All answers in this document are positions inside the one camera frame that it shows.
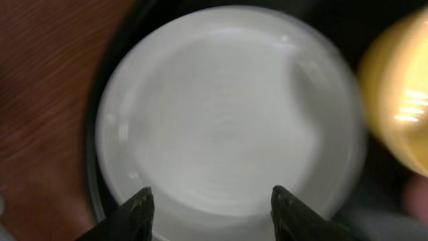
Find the pink cup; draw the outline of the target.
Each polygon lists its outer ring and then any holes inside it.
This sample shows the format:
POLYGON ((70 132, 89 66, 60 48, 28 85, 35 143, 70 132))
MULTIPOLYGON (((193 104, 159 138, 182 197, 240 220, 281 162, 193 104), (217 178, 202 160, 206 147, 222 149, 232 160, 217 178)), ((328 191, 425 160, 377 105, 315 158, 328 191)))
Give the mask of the pink cup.
POLYGON ((427 178, 414 174, 403 190, 403 203, 408 213, 427 227, 427 178))

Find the grey plate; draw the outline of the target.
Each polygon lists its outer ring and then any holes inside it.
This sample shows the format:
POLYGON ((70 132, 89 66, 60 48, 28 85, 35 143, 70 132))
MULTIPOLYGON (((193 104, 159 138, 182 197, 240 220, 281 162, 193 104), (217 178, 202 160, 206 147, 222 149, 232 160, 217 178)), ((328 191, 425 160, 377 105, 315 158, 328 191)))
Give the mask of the grey plate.
POLYGON ((109 190, 154 196, 161 240, 273 240, 272 189, 325 218, 362 169, 354 76, 322 34, 261 7, 215 7, 138 42, 96 119, 109 190))

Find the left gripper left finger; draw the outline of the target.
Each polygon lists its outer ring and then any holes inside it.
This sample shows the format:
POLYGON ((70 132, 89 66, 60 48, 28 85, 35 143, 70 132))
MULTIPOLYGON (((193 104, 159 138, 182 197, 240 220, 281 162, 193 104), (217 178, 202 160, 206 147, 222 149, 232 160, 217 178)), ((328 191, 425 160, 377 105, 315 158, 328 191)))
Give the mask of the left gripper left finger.
POLYGON ((153 220, 154 197, 144 187, 77 241, 151 241, 153 220))

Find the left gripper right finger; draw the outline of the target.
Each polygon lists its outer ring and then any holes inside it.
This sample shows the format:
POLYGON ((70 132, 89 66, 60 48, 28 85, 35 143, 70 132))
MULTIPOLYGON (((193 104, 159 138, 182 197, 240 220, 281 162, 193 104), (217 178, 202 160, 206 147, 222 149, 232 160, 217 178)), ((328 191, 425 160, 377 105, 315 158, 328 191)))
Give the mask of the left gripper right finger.
POLYGON ((286 188, 276 185, 271 196, 276 241, 355 241, 342 226, 325 220, 286 188))

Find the yellow bowl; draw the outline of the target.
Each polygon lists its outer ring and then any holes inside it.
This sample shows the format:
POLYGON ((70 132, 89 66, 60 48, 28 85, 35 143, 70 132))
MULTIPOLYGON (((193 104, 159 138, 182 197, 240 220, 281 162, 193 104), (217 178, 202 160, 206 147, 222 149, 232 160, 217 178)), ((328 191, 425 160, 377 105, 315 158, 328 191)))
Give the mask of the yellow bowl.
POLYGON ((357 72, 372 134, 405 167, 427 175, 427 7, 384 30, 357 72))

